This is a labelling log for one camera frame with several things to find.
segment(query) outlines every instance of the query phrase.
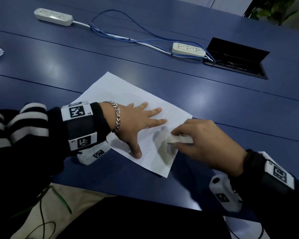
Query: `beige pants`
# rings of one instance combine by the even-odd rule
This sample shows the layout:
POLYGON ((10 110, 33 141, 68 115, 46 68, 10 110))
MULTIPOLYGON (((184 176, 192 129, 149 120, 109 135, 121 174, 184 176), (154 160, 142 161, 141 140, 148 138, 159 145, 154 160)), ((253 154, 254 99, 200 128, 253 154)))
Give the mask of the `beige pants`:
MULTIPOLYGON (((42 199, 42 213, 44 222, 54 221, 56 229, 51 238, 56 238, 61 231, 63 231, 68 224, 70 224, 76 217, 78 217, 85 210, 100 202, 103 198, 112 195, 99 193, 90 190, 74 188, 65 185, 58 185, 51 183, 56 191, 65 199, 72 210, 72 214, 61 203, 56 195, 50 189, 42 199)), ((42 224, 39 203, 32 209, 24 225, 13 234, 11 239, 26 238, 37 226, 42 224)), ((54 224, 49 223, 45 225, 45 238, 49 238, 54 230, 54 224)), ((37 228, 29 238, 42 239, 43 226, 37 228)))

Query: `left hand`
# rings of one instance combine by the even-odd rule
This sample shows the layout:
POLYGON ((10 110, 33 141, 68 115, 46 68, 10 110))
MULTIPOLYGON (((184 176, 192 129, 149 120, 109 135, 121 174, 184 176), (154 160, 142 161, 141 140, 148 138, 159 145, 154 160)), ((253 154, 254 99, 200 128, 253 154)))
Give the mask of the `left hand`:
MULTIPOLYGON (((154 110, 144 111, 148 103, 144 102, 141 105, 134 107, 134 103, 127 106, 118 104, 120 107, 120 127, 116 132, 116 136, 127 143, 134 157, 139 159, 142 157, 142 151, 137 142, 138 133, 144 128, 156 127, 167 123, 167 119, 152 119, 162 111, 161 107, 154 110)), ((106 102, 101 102, 103 114, 111 130, 114 129, 116 123, 116 112, 113 106, 106 102)))

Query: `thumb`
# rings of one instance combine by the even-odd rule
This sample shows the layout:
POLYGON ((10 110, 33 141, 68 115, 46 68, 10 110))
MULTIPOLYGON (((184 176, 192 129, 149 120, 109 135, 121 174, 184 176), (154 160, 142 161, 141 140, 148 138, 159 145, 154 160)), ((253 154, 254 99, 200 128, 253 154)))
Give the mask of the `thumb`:
POLYGON ((189 157, 193 157, 194 154, 196 153, 197 148, 192 145, 188 145, 186 143, 182 142, 176 142, 174 143, 174 146, 182 153, 186 154, 189 157))
POLYGON ((133 137, 131 141, 129 141, 127 144, 129 145, 131 152, 133 153, 133 156, 137 159, 140 159, 142 157, 142 151, 137 142, 137 135, 133 137))

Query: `hand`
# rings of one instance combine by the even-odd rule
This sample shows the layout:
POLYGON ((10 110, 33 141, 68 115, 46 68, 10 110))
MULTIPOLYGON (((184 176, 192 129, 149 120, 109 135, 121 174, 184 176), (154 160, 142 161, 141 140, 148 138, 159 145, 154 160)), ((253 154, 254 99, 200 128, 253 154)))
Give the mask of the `hand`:
POLYGON ((230 176, 236 177, 243 172, 243 162, 247 152, 213 121, 187 119, 184 124, 171 132, 173 135, 180 133, 190 135, 194 141, 193 146, 175 143, 181 153, 230 176))
MULTIPOLYGON (((156 127, 167 123, 167 119, 151 119, 162 111, 162 108, 156 108, 151 111, 144 111, 148 103, 134 107, 134 103, 128 106, 123 106, 118 104, 120 107, 120 127, 116 132, 116 136, 126 142, 134 157, 139 159, 142 157, 142 151, 137 142, 137 135, 139 131, 148 127, 156 127)), ((106 102, 101 102, 100 106, 102 108, 103 114, 107 123, 109 124, 111 130, 114 129, 116 123, 116 112, 113 106, 106 102)))

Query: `fingernail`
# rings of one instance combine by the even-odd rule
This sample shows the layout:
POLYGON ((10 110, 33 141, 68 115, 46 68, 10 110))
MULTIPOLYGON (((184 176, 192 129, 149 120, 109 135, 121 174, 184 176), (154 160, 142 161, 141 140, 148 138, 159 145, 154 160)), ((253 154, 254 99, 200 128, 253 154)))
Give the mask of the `fingernail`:
POLYGON ((138 153, 135 155, 135 158, 140 159, 142 157, 142 153, 138 153))

